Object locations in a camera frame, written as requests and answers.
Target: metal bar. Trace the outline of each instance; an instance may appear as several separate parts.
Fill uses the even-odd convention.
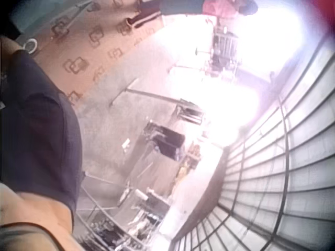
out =
[[[118,207],[110,207],[110,208],[103,208],[104,210],[113,210],[113,209],[117,209]],[[94,209],[92,209],[92,208],[79,208],[79,209],[77,209],[76,210],[76,212],[84,212],[84,211],[92,211],[92,210],[94,210],[94,211],[99,211],[100,209],[99,208],[95,208],[94,207]]]
[[[208,238],[210,238],[227,220],[228,220],[228,218],[229,218],[229,216],[230,216],[230,213],[228,213],[228,215],[226,216],[226,218],[220,223],[220,225],[218,225],[214,230],[213,230],[213,232],[211,232],[209,235],[208,235]],[[195,248],[197,248],[197,247],[200,247],[201,246],[201,244],[205,241],[206,239],[204,239],[204,240],[202,240],[201,242],[199,242],[198,243],[198,245],[195,247]]]
[[[79,220],[81,221],[81,223],[83,223],[84,227],[103,245],[103,247],[108,250],[108,251],[113,251],[111,248],[109,248],[109,246],[107,245],[107,243],[99,236],[97,235],[92,228],[90,228],[90,226],[84,221],[84,219],[78,214],[76,213],[77,217],[79,218]]]
[[[274,110],[273,110],[273,112],[269,115],[269,117],[259,126],[259,127],[257,127],[257,129],[253,132],[253,133],[251,133],[247,138],[246,138],[246,140],[245,141],[248,141],[248,139],[250,139],[256,132],[258,132],[258,130],[259,129],[261,129],[262,128],[262,126],[266,123],[266,122],[268,122],[268,120],[278,111],[278,109],[279,109],[279,107],[276,107]],[[231,152],[232,151],[234,151],[234,150],[236,150],[237,148],[239,148],[241,145],[243,144],[243,142],[241,142],[241,144],[239,144],[238,146],[236,146],[236,147],[234,147],[234,148],[232,148],[231,149]]]
[[[204,242],[207,241],[210,251],[213,251],[213,249],[212,249],[212,247],[211,247],[211,244],[210,244],[210,242],[209,242],[209,240],[208,240],[209,237],[208,237],[208,234],[207,234],[207,231],[206,231],[206,228],[205,228],[205,225],[204,225],[203,220],[201,221],[201,224],[202,224],[202,226],[203,226],[204,233],[205,233],[205,236],[206,236],[206,238],[204,239]]]
[[[225,212],[229,213],[229,209],[226,208],[223,205],[218,204],[218,207],[220,207],[222,210],[224,210]],[[234,213],[233,215],[234,219],[238,220],[241,224],[243,224],[244,226],[246,226],[248,229],[254,231],[255,233],[257,233],[259,236],[265,238],[265,239],[270,239],[272,233],[266,229],[264,229],[262,226],[259,226],[255,223],[250,222],[249,220],[247,220],[246,218],[242,217],[241,215]],[[278,246],[283,246],[282,244],[280,244],[280,242],[285,243],[285,245],[296,248],[294,249],[294,251],[297,250],[304,250],[304,251],[311,251],[310,249],[303,247],[297,243],[294,243],[288,239],[285,239],[283,237],[281,237],[280,235],[276,235],[273,239],[273,243],[275,243]]]
[[[242,162],[241,162],[241,168],[240,168],[240,175],[239,175],[239,180],[237,182],[235,198],[234,198],[234,201],[232,203],[231,210],[230,210],[231,212],[234,212],[237,196],[238,196],[240,185],[241,185],[241,177],[242,177],[243,166],[244,166],[244,157],[245,157],[245,139],[244,139],[243,150],[242,150]]]
[[[268,144],[268,145],[262,147],[261,149],[259,149],[259,150],[257,150],[256,152],[252,153],[251,155],[249,155],[249,156],[246,157],[245,159],[250,159],[250,158],[252,158],[253,156],[259,154],[261,151],[263,151],[264,149],[270,147],[271,145],[277,145],[277,146],[279,146],[279,145],[278,145],[278,141],[280,141],[282,138],[284,138],[284,136],[280,136],[279,138],[275,139],[275,140],[274,140],[273,142],[271,142],[270,144]],[[240,160],[240,161],[234,163],[234,164],[231,165],[231,166],[228,166],[227,168],[229,169],[230,167],[233,167],[234,165],[237,165],[237,164],[240,164],[240,163],[242,163],[242,160]]]
[[[305,164],[305,165],[303,165],[303,166],[299,166],[299,167],[296,167],[296,168],[294,168],[294,169],[290,169],[289,172],[290,172],[290,173],[293,173],[293,172],[295,172],[295,171],[298,171],[298,170],[300,170],[300,169],[304,169],[304,168],[307,168],[307,167],[309,167],[309,166],[318,164],[318,163],[320,163],[320,162],[326,161],[326,160],[328,160],[328,159],[330,159],[330,158],[333,158],[333,157],[335,157],[335,153],[330,154],[329,156],[326,156],[326,157],[324,157],[324,158],[318,159],[317,161],[313,161],[313,162],[311,162],[311,163]],[[272,177],[272,176],[282,175],[282,174],[284,174],[284,173],[285,173],[285,171],[283,171],[283,172],[279,172],[279,173],[268,174],[268,175],[264,175],[264,176],[245,178],[245,179],[242,179],[241,181],[249,181],[249,180],[256,180],[256,179],[269,178],[269,177]],[[237,180],[227,180],[227,181],[225,181],[225,183],[234,183],[234,182],[237,182]]]
[[[196,245],[194,248],[199,247],[200,244],[200,238],[199,238],[199,232],[198,232],[198,224],[195,226],[195,230],[197,233],[197,239],[198,239],[198,245]]]
[[[275,227],[272,231],[272,235],[271,235],[270,240],[273,240],[274,236],[277,234],[279,224],[280,224],[280,222],[282,220],[282,217],[283,217],[285,203],[286,203],[286,197],[287,197],[287,191],[288,191],[288,179],[289,179],[289,145],[288,145],[288,134],[287,134],[286,121],[285,121],[286,118],[285,118],[285,115],[284,115],[283,104],[282,104],[279,97],[278,97],[278,102],[279,102],[280,110],[281,110],[281,114],[282,114],[283,128],[284,128],[284,135],[285,135],[285,180],[284,180],[282,202],[281,202],[281,206],[279,208],[277,221],[276,221]]]
[[[96,209],[96,206],[94,206],[94,208],[91,210],[91,213],[89,214],[89,216],[87,217],[86,222],[90,219],[91,215],[93,214],[94,210]]]
[[[293,93],[293,91],[295,90],[295,88],[299,85],[299,83],[303,80],[303,78],[305,77],[306,73],[308,72],[309,68],[311,67],[311,65],[314,63],[315,58],[318,56],[319,51],[322,49],[323,44],[326,42],[326,40],[328,39],[328,37],[332,34],[331,31],[328,31],[320,40],[320,42],[318,43],[317,47],[315,48],[310,60],[308,61],[304,71],[302,72],[302,74],[300,75],[299,79],[297,80],[297,82],[294,84],[294,86],[292,87],[292,89],[288,92],[288,94],[286,95],[285,98],[283,98],[283,103],[290,97],[290,95]]]
[[[185,235],[185,241],[184,241],[184,251],[186,249],[186,242],[187,242],[187,234]]]
[[[127,187],[125,185],[121,185],[121,184],[118,184],[118,183],[115,183],[115,182],[112,182],[112,181],[108,181],[106,179],[99,178],[97,176],[93,176],[93,175],[89,174],[88,172],[84,172],[84,175],[85,175],[85,177],[96,179],[96,180],[99,180],[99,181],[102,181],[104,183],[108,183],[108,184],[111,184],[111,185],[115,185],[115,186],[119,186],[119,187]]]
[[[246,249],[247,251],[251,251],[250,248],[248,248],[244,243],[243,241],[241,241],[237,236],[236,234],[226,225],[224,224],[224,227],[228,230],[228,232],[236,239],[236,241],[244,248]]]
[[[123,93],[126,91],[127,88],[132,86],[134,83],[138,81],[138,78],[134,78],[125,88],[123,88],[110,102],[108,107],[110,108],[113,105],[113,102]]]
[[[110,221],[112,221],[116,226],[118,226],[122,231],[124,231],[124,233],[126,234],[126,235],[128,235],[131,239],[133,239],[135,242],[137,242],[137,243],[139,243],[139,244],[141,244],[143,247],[146,247],[146,245],[142,242],[142,241],[140,241],[139,239],[137,239],[136,237],[134,237],[134,236],[132,236],[132,235],[130,235],[119,223],[117,223],[114,219],[113,219],[113,217],[111,217],[99,204],[98,204],[98,202],[92,197],[92,195],[90,195],[88,192],[87,192],[87,190],[83,187],[83,186],[81,186],[81,188],[82,188],[82,190],[86,193],[86,195],[90,198],[90,200],[92,200],[92,202],[94,203],[94,204],[96,204],[96,206],[101,210],[101,212],[110,220]]]
[[[321,101],[303,120],[301,120],[298,124],[296,124],[293,128],[290,128],[288,131],[287,131],[287,133],[288,134],[290,134],[292,131],[294,131],[295,129],[297,129],[301,124],[303,124],[308,118],[310,118],[333,94],[335,93],[335,88],[326,96],[326,98],[323,100],[323,101]],[[292,108],[291,109],[291,111],[290,112],[288,112],[286,115],[285,115],[285,117],[287,118],[294,110],[295,110],[295,108],[297,107],[297,105],[295,105],[295,107],[294,108]],[[282,121],[280,121],[279,123],[277,123],[273,128],[271,128],[270,130],[268,130],[268,132],[267,133],[265,133],[265,134],[263,134],[257,141],[255,141],[254,143],[252,143],[251,145],[249,145],[248,147],[246,147],[246,150],[247,149],[249,149],[250,147],[252,147],[253,145],[255,145],[256,143],[258,143],[262,138],[263,138],[263,136],[265,136],[265,135],[267,135],[267,134],[269,134],[273,129],[275,129],[280,123],[281,123]],[[247,158],[251,158],[251,157],[253,157],[255,154],[257,154],[257,153],[259,153],[260,151],[262,151],[262,150],[264,150],[264,149],[266,149],[266,148],[268,148],[270,145],[272,145],[272,144],[274,144],[274,143],[276,143],[276,142],[278,142],[279,140],[281,140],[282,138],[283,138],[284,136],[281,136],[281,137],[279,137],[279,138],[277,138],[275,141],[273,141],[273,142],[271,142],[270,144],[268,144],[268,145],[266,145],[266,146],[264,146],[263,148],[261,148],[261,149],[259,149],[259,150],[257,150],[257,152],[255,152],[255,153],[253,153],[252,155],[250,155],[250,156],[248,156]],[[237,157],[238,155],[240,155],[242,152],[240,152],[239,154],[237,154],[237,155],[235,155],[234,157],[232,157],[231,159],[229,159],[229,161],[230,160],[232,160],[232,159],[234,159],[235,157]],[[227,167],[227,169],[230,169],[230,168],[232,168],[233,166],[235,166],[235,165],[237,165],[237,164],[239,164],[241,161],[239,161],[239,162],[236,162],[236,163],[234,163],[233,165],[231,165],[231,166],[228,166]]]
[[[208,222],[209,222],[209,224],[211,225],[211,227],[212,227],[213,229],[215,229],[215,228],[214,228],[214,225],[212,224],[212,222],[210,221],[210,219],[209,219],[208,217],[206,217],[206,219],[208,220]],[[219,239],[219,241],[220,241],[222,247],[224,247],[225,251],[228,251],[228,250],[227,250],[227,247],[225,246],[225,244],[224,244],[224,242],[222,241],[222,239],[221,239],[220,235],[218,234],[218,232],[215,231],[215,230],[213,230],[213,232],[215,232],[216,237]]]
[[[191,233],[191,250],[193,249],[193,229],[190,231]]]
[[[327,63],[325,64],[325,66],[323,67],[323,69],[321,70],[321,72],[319,73],[319,75],[317,76],[317,78],[314,80],[314,82],[311,84],[311,86],[308,87],[308,89],[306,90],[306,92],[303,94],[303,96],[299,99],[299,101],[294,104],[294,106],[292,107],[292,109],[285,115],[285,117],[287,118],[294,110],[295,108],[308,96],[308,94],[311,92],[311,90],[317,85],[317,83],[322,79],[322,77],[324,76],[324,74],[326,73],[326,71],[331,67],[331,65],[333,64],[335,59],[335,54],[333,54],[330,59],[327,61]]]
[[[328,39],[328,37],[331,35],[331,31],[327,32],[322,39],[319,41],[317,47],[314,50],[313,55],[311,56],[309,62],[307,63],[304,71],[301,73],[299,79],[297,80],[297,82],[295,83],[295,85],[293,86],[293,88],[288,92],[288,94],[286,95],[286,97],[283,99],[283,103],[289,98],[289,96],[292,94],[292,92],[295,90],[295,88],[298,86],[298,84],[301,82],[301,80],[305,77],[307,71],[309,70],[309,68],[311,67],[311,65],[313,64],[315,58],[317,57],[319,51],[321,50],[323,44],[325,43],[325,41]],[[275,110],[270,114],[270,116],[250,135],[248,136],[248,138],[246,140],[248,140],[249,138],[251,138],[269,119],[270,117],[272,117],[272,115],[274,115],[277,110],[279,109],[279,107],[275,108]],[[231,151],[236,150],[238,147],[240,147],[243,143],[239,144],[238,146],[234,147]]]
[[[292,151],[294,151],[294,150],[296,150],[297,148],[299,148],[299,147],[301,147],[301,146],[307,144],[307,143],[310,142],[311,140],[315,139],[315,138],[318,137],[320,134],[322,134],[322,133],[324,133],[325,131],[327,131],[328,129],[330,129],[333,125],[335,125],[335,121],[333,121],[332,123],[330,123],[328,126],[326,126],[325,128],[323,128],[322,130],[320,130],[319,132],[317,132],[316,134],[314,134],[312,137],[308,138],[308,139],[305,140],[304,142],[301,142],[300,144],[296,145],[295,147],[289,149],[289,150],[288,150],[289,153],[292,152]],[[281,157],[281,156],[283,156],[283,155],[285,155],[285,153],[276,155],[276,156],[274,156],[274,157],[272,157],[272,158],[266,159],[266,160],[261,161],[261,162],[259,162],[259,163],[257,163],[257,164],[254,164],[254,165],[251,165],[251,166],[249,166],[249,167],[246,167],[246,168],[243,169],[243,171],[248,170],[248,169],[251,169],[251,168],[255,168],[255,167],[257,167],[257,166],[259,166],[259,165],[261,165],[261,164],[264,164],[264,163],[266,163],[266,162],[268,162],[268,161],[272,161],[272,160],[274,160],[274,159],[276,159],[276,158],[278,158],[278,157]],[[232,175],[232,174],[236,174],[236,173],[238,173],[238,172],[239,172],[239,171],[232,172],[232,173],[227,174],[226,176],[230,176],[230,175]]]
[[[296,214],[290,214],[290,213],[284,213],[284,215],[289,216],[289,217],[294,217],[294,218],[312,220],[312,221],[324,221],[324,222],[335,223],[335,220],[332,220],[332,219],[316,218],[316,217],[309,217],[309,216],[296,215]]]
[[[251,166],[245,167],[245,168],[243,169],[243,171],[248,170],[248,169],[255,168],[255,167],[259,166],[259,165],[262,165],[262,164],[264,164],[264,163],[266,163],[266,162],[270,162],[270,161],[272,161],[272,160],[274,160],[274,159],[276,159],[276,158],[279,158],[279,157],[281,157],[281,156],[284,156],[284,155],[285,155],[285,153],[277,154],[277,155],[275,155],[275,156],[273,156],[273,157],[271,157],[271,158],[265,159],[265,160],[263,160],[263,161],[261,161],[261,162],[258,162],[258,163],[256,163],[256,164],[253,164],[253,165],[251,165]],[[236,172],[229,173],[227,176],[229,176],[229,175],[231,175],[231,174],[236,174],[236,173],[238,173],[238,172],[239,172],[239,170],[236,171]]]
[[[181,106],[189,107],[189,108],[192,108],[192,109],[194,109],[194,110],[196,110],[196,111],[204,112],[204,111],[203,111],[202,109],[200,109],[198,106],[190,105],[190,104],[188,104],[188,103],[186,103],[186,102],[183,102],[183,101],[180,101],[180,100],[178,100],[178,99],[174,99],[174,98],[170,98],[170,97],[161,96],[161,95],[154,94],[154,93],[143,92],[143,91],[141,91],[141,90],[129,89],[129,88],[126,88],[126,89],[125,89],[125,92],[134,93],[134,94],[139,94],[139,95],[147,96],[147,97],[150,97],[150,98],[156,98],[156,99],[163,100],[163,101],[166,101],[166,102],[170,102],[170,103],[173,103],[173,104],[177,104],[177,105],[181,105]]]
[[[246,204],[246,203],[241,202],[241,201],[237,201],[236,203],[237,203],[237,204],[240,204],[240,205],[243,205],[243,206],[246,206],[246,207],[253,208],[253,209],[261,210],[261,211],[264,211],[264,212],[267,212],[267,213],[278,214],[277,211],[270,210],[270,209],[265,209],[265,208],[262,208],[262,207],[256,207],[256,206],[254,206],[254,205],[249,205],[249,204]]]
[[[310,137],[308,140],[305,140],[304,142],[296,145],[295,147],[291,148],[289,150],[289,152],[292,152],[293,150],[296,150],[297,148],[307,144],[309,141],[315,139],[317,136],[319,136],[320,134],[324,133],[325,131],[327,131],[329,128],[331,128],[333,125],[335,125],[335,121],[331,122],[328,126],[326,126],[325,128],[323,128],[322,130],[320,130],[319,132],[317,132],[316,134],[314,134],[312,137]]]
[[[322,190],[328,190],[333,189],[335,186],[328,186],[328,187],[319,187],[319,188],[313,188],[313,189],[306,189],[306,190],[296,190],[296,191],[287,191],[287,193],[299,193],[299,192],[315,192],[315,191],[322,191]],[[236,190],[225,188],[224,190],[234,192]],[[282,191],[248,191],[248,190],[240,190],[240,192],[245,193],[273,193],[273,194],[282,194]]]

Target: bright light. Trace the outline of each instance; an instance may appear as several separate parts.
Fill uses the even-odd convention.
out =
[[[217,79],[209,79],[204,85],[205,90],[192,89],[194,99],[190,101],[202,107],[213,123],[238,128],[254,118],[259,104],[254,90]]]
[[[239,51],[248,68],[278,71],[303,42],[299,17],[287,8],[259,9],[243,24]]]
[[[254,90],[214,78],[194,84],[188,97],[204,109],[210,121],[209,128],[205,128],[208,137],[221,146],[236,140],[239,128],[255,117],[259,105]]]
[[[170,242],[158,234],[152,242],[151,251],[168,251]]]
[[[229,126],[229,122],[227,122],[227,124],[213,123],[209,127],[208,132],[208,138],[220,146],[231,145],[235,142],[239,134],[237,128]]]

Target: metal frame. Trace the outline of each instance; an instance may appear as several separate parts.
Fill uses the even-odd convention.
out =
[[[264,238],[266,243],[265,245],[262,247],[261,251],[264,251],[268,248],[268,246],[270,244],[274,244],[276,246],[279,246],[279,247],[282,247],[284,249],[289,249],[289,250],[310,250],[309,248],[305,247],[305,246],[302,246],[300,244],[297,244],[295,242],[292,242],[280,235],[278,235],[278,229],[279,229],[279,226],[280,226],[280,223],[283,219],[283,216],[288,216],[288,217],[294,217],[294,218],[301,218],[301,219],[307,219],[307,220],[315,220],[315,221],[324,221],[324,222],[330,222],[330,223],[334,223],[335,220],[333,219],[323,219],[323,218],[314,218],[314,217],[310,217],[310,216],[303,216],[303,215],[295,215],[295,214],[291,214],[291,213],[285,213],[284,210],[285,210],[285,203],[286,203],[286,199],[287,199],[287,195],[290,194],[290,193],[300,193],[300,192],[312,192],[312,191],[321,191],[321,190],[326,190],[326,189],[334,189],[335,186],[328,186],[328,187],[320,187],[320,188],[314,188],[314,189],[305,189],[305,190],[294,190],[294,191],[289,191],[288,190],[288,181],[289,181],[289,175],[290,173],[292,172],[295,172],[295,171],[298,171],[300,169],[303,169],[303,168],[308,168],[312,165],[315,165],[317,163],[321,163],[323,161],[326,161],[327,159],[330,159],[330,158],[333,158],[335,157],[335,153],[332,153],[326,157],[323,157],[321,159],[318,159],[316,161],[313,161],[311,163],[308,163],[308,164],[305,164],[305,165],[301,165],[301,166],[298,166],[294,169],[290,169],[290,165],[289,165],[289,156],[290,156],[290,153],[292,151],[295,151],[296,149],[302,147],[303,145],[307,144],[308,142],[310,142],[311,140],[315,139],[316,137],[320,136],[322,133],[326,132],[327,130],[329,130],[330,128],[332,128],[334,125],[335,125],[335,121],[331,122],[329,125],[325,125],[325,127],[323,129],[321,129],[320,131],[318,131],[317,133],[315,133],[315,135],[313,135],[312,137],[308,138],[307,140],[299,143],[298,145],[295,145],[294,147],[292,147],[291,149],[289,148],[289,143],[288,143],[288,139],[289,139],[289,135],[294,131],[296,130],[300,125],[302,125],[308,118],[310,118],[313,114],[315,114],[315,112],[325,103],[327,102],[327,100],[329,100],[329,98],[334,95],[335,93],[335,88],[332,89],[330,91],[330,93],[323,99],[321,100],[321,102],[319,102],[319,104],[317,104],[315,106],[315,108],[313,108],[309,114],[307,114],[306,117],[304,117],[299,123],[297,123],[294,127],[288,129],[287,126],[286,126],[286,120],[289,118],[290,114],[292,114],[296,108],[299,106],[299,104],[301,104],[303,102],[303,100],[308,96],[308,94],[312,91],[312,89],[318,84],[318,82],[324,77],[325,73],[329,70],[330,66],[332,66],[334,60],[335,60],[335,54],[331,55],[329,57],[329,59],[327,60],[327,62],[325,62],[325,64],[323,65],[322,67],[322,70],[320,70],[320,72],[318,73],[318,76],[314,79],[313,83],[308,87],[308,89],[306,90],[306,92],[303,94],[302,97],[300,97],[300,99],[290,108],[289,112],[287,112],[285,114],[285,111],[284,111],[284,107],[283,107],[283,103],[288,100],[288,98],[291,96],[291,94],[294,92],[294,90],[296,89],[296,87],[299,85],[299,83],[303,80],[304,76],[306,75],[306,73],[309,71],[310,67],[314,64],[315,62],[315,59],[316,57],[319,55],[319,52],[321,51],[321,49],[323,48],[323,45],[325,44],[325,42],[327,41],[327,39],[330,37],[329,36],[330,33],[327,33],[325,34],[322,39],[319,41],[318,45],[316,46],[310,60],[308,61],[307,65],[305,66],[303,72],[300,74],[300,77],[298,78],[298,80],[296,81],[296,83],[294,84],[294,86],[291,88],[291,90],[287,93],[287,95],[285,96],[285,98],[283,98],[283,100],[280,100],[280,98],[278,97],[278,106],[274,108],[274,110],[271,112],[270,116],[268,116],[262,123],[261,125],[256,128],[253,133],[251,133],[247,138],[245,138],[241,143],[239,143],[238,145],[236,145],[234,148],[231,149],[230,152],[233,152],[235,151],[236,149],[238,149],[239,147],[241,147],[243,145],[243,148],[242,150],[235,154],[233,157],[229,158],[226,160],[226,164],[229,162],[229,161],[232,161],[233,159],[235,159],[236,157],[242,155],[242,158],[240,161],[237,161],[233,164],[230,164],[230,166],[226,166],[225,168],[225,174],[224,174],[224,179],[226,177],[229,177],[231,175],[234,175],[234,174],[237,174],[239,173],[239,178],[236,179],[236,180],[229,180],[229,181],[224,181],[226,183],[234,183],[236,182],[237,183],[237,187],[236,189],[223,189],[223,191],[231,191],[231,192],[234,192],[235,195],[234,195],[234,199],[231,199],[231,198],[227,198],[225,196],[221,196],[222,198],[226,199],[226,200],[229,200],[229,201],[232,201],[232,207],[231,207],[231,210],[226,208],[224,205],[222,204],[218,204],[218,207],[221,208],[222,210],[224,210],[225,212],[228,213],[228,215],[226,216],[226,218],[224,220],[220,219],[216,214],[215,212],[213,212],[214,216],[221,221],[221,223],[211,232],[211,233],[206,233],[206,230],[205,230],[205,233],[206,233],[206,238],[204,240],[202,240],[200,243],[198,243],[198,246],[200,246],[204,241],[208,240],[209,241],[209,238],[211,237],[211,235],[213,235],[214,233],[217,235],[217,237],[219,238],[222,246],[224,248],[225,245],[222,241],[222,239],[220,238],[220,236],[218,235],[217,233],[217,230],[222,226],[224,225],[227,230],[233,235],[233,237],[241,244],[241,245],[245,245],[243,243],[243,241],[241,239],[239,239],[233,232],[230,228],[227,227],[227,225],[225,224],[225,222],[227,221],[227,219],[232,216],[234,217],[236,220],[238,220],[241,224],[243,224],[244,226],[247,227],[247,230],[252,230],[253,232],[257,233],[260,237]],[[275,122],[275,125],[273,125],[267,132],[265,132],[264,134],[261,134],[261,136],[255,140],[255,142],[251,143],[249,146],[246,146],[246,143],[247,141],[253,136],[255,135],[255,133],[257,133],[261,128],[262,126],[267,123],[274,114],[276,114],[278,111],[280,111],[281,113],[281,119],[279,122]],[[278,126],[280,126],[280,124],[283,124],[283,132],[284,134],[282,136],[280,136],[279,138],[275,139],[275,141],[271,142],[270,144],[267,144],[266,146],[262,147],[261,149],[257,150],[255,153],[251,154],[250,156],[248,157],[245,157],[245,152],[247,149],[251,148],[252,146],[254,146],[255,144],[257,144],[262,138],[264,138],[265,136],[267,136],[269,133],[271,133],[275,128],[277,128]],[[277,154],[275,155],[274,157],[272,158],[269,158],[269,159],[266,159],[266,160],[263,160],[259,163],[256,163],[256,164],[253,164],[251,166],[248,166],[247,168],[244,168],[244,163],[245,163],[245,160],[246,159],[249,159],[253,156],[255,156],[255,154],[261,152],[262,150],[268,148],[269,146],[273,145],[273,144],[276,144],[279,140],[282,140],[284,139],[284,144],[285,144],[285,148],[284,148],[284,152],[281,153],[281,154]],[[268,163],[268,162],[271,162],[271,161],[275,161],[277,158],[280,158],[280,157],[285,157],[285,170],[283,172],[279,172],[279,173],[275,173],[275,174],[268,174],[268,175],[264,175],[264,176],[260,176],[260,177],[252,177],[252,178],[246,178],[246,179],[241,179],[242,177],[242,173],[245,171],[245,170],[248,170],[248,169],[252,169],[252,168],[255,168],[261,164],[264,164],[264,163]],[[237,171],[234,171],[232,173],[229,173],[227,174],[227,170],[235,167],[236,165],[241,165],[240,169],[237,170]],[[248,181],[248,180],[257,180],[257,179],[264,179],[264,178],[269,178],[269,177],[272,177],[272,176],[278,176],[278,175],[285,175],[285,178],[284,178],[284,186],[283,186],[283,190],[281,191],[249,191],[249,190],[241,190],[240,189],[240,185],[242,182],[244,181]],[[246,204],[244,202],[241,202],[239,201],[237,198],[238,198],[238,193],[241,193],[241,192],[247,192],[247,193],[262,193],[262,194],[280,194],[282,195],[282,198],[281,198],[281,203],[280,203],[280,207],[279,207],[279,210],[276,211],[276,210],[268,210],[268,209],[265,209],[265,208],[262,208],[262,207],[257,207],[257,206],[254,206],[254,205],[249,205],[249,204]],[[254,222],[252,221],[249,221],[247,219],[245,219],[244,217],[242,217],[241,215],[237,214],[234,212],[234,209],[236,207],[236,203],[238,204],[241,204],[241,205],[244,205],[244,206],[247,206],[247,207],[251,207],[251,208],[254,208],[254,209],[257,209],[257,210],[262,210],[262,211],[265,211],[265,212],[269,212],[269,213],[273,213],[275,215],[278,215],[277,216],[277,219],[275,221],[275,224],[274,224],[274,227],[273,227],[273,230],[272,231],[268,231],[266,230],[264,227],[260,226],[260,225],[257,225],[255,224]],[[206,217],[206,219],[208,220],[209,224],[214,228],[213,224],[211,223],[210,219]]]
[[[211,243],[209,242],[209,238],[208,238],[207,230],[206,230],[205,225],[204,225],[204,220],[201,221],[201,224],[202,224],[202,226],[203,226],[204,233],[205,233],[205,236],[206,236],[205,240],[206,240],[207,243],[208,243],[208,246],[209,246],[210,251],[213,251],[213,249],[212,249],[212,247],[211,247]]]
[[[209,219],[208,217],[206,217],[206,219],[208,220],[209,224],[210,224],[211,227],[213,228],[213,232],[215,232],[216,237],[218,237],[218,239],[219,239],[219,241],[220,241],[222,247],[224,247],[225,251],[228,251],[226,245],[225,245],[224,242],[222,241],[222,239],[221,239],[220,235],[218,234],[218,232],[217,232],[217,231],[214,231],[215,228],[214,228],[212,222],[210,221],[210,219]]]
[[[304,78],[304,76],[306,75],[306,73],[308,72],[309,68],[311,67],[311,65],[314,63],[315,58],[317,57],[319,51],[322,49],[322,46],[324,45],[325,41],[331,36],[332,32],[329,31],[327,32],[319,41],[317,47],[314,50],[314,53],[312,54],[309,62],[307,63],[305,69],[303,70],[303,72],[301,73],[299,79],[296,81],[296,83],[294,84],[294,86],[292,87],[292,89],[287,93],[286,97],[283,99],[283,103],[290,97],[290,95],[293,93],[293,91],[295,90],[295,88],[298,86],[298,84],[302,81],[302,79]],[[275,108],[275,110],[269,115],[269,117],[253,132],[251,133],[248,138],[245,140],[247,141],[249,138],[251,138],[260,128],[262,128],[262,126],[272,117],[272,115],[274,115],[277,111],[278,111],[279,107]],[[238,147],[240,147],[243,144],[243,142],[237,146],[235,146],[234,148],[231,149],[231,152],[236,150]],[[228,159],[228,161],[232,160],[233,158],[235,158],[237,155],[231,157],[230,159]]]

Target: pole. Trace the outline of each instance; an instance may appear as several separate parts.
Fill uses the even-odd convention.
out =
[[[111,184],[111,185],[115,185],[115,186],[119,186],[119,187],[123,187],[123,188],[127,187],[125,185],[121,185],[121,184],[118,184],[118,183],[115,183],[115,182],[112,182],[112,181],[109,181],[109,180],[106,180],[106,179],[102,179],[102,178],[96,177],[94,175],[89,174],[88,172],[84,172],[84,175],[85,175],[85,177],[89,177],[89,178],[92,178],[92,179],[100,180],[100,181],[102,181],[104,183],[108,183],[108,184]]]
[[[193,110],[196,110],[196,111],[199,111],[199,112],[203,112],[203,110],[201,110],[198,106],[188,104],[188,103],[180,101],[178,99],[161,96],[161,95],[154,94],[154,93],[143,92],[141,90],[128,89],[128,88],[125,89],[125,92],[135,93],[135,94],[147,96],[147,97],[150,97],[150,98],[156,98],[156,99],[163,100],[163,101],[166,101],[166,102],[170,102],[170,103],[173,103],[173,104],[181,105],[181,106],[184,106],[184,107],[189,107],[189,108],[191,108]]]

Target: wall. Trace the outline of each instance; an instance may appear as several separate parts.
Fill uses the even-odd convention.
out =
[[[330,248],[335,44],[329,35],[319,38],[310,41],[279,100],[231,147],[217,206],[174,250]]]

